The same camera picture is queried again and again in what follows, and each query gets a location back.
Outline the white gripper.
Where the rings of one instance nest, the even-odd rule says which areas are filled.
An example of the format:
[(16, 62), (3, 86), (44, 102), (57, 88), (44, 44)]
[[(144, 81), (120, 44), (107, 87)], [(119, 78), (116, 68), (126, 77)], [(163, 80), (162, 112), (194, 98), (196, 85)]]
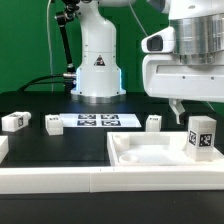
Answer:
[(145, 92), (169, 98), (169, 106), (181, 123), (181, 100), (224, 102), (224, 59), (210, 65), (183, 65), (174, 54), (149, 54), (142, 63)]

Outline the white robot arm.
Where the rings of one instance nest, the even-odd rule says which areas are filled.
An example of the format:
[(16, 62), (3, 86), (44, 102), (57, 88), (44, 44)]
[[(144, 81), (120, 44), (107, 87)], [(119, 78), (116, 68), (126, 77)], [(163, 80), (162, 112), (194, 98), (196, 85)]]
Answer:
[[(82, 63), (72, 96), (88, 103), (123, 98), (121, 70), (116, 64), (116, 28), (98, 11), (136, 0), (92, 0), (79, 4)], [(183, 100), (224, 102), (224, 0), (147, 0), (169, 15), (169, 26), (145, 37), (142, 62), (145, 92), (167, 98), (176, 115)]]

